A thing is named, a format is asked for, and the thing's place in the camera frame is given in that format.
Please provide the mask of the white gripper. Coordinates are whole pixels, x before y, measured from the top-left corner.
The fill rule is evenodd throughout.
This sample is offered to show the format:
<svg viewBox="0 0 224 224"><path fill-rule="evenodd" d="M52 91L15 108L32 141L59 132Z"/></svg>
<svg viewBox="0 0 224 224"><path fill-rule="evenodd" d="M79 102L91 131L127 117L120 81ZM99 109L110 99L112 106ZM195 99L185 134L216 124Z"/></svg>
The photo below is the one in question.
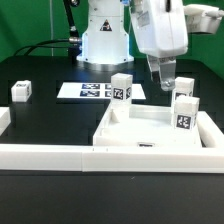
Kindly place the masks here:
<svg viewBox="0 0 224 224"><path fill-rule="evenodd" d="M189 33L215 34L224 10L203 4L184 6L183 0L129 0L129 3L137 46L148 55L151 80L160 81L164 91L172 91L176 59L168 57L187 52Z"/></svg>

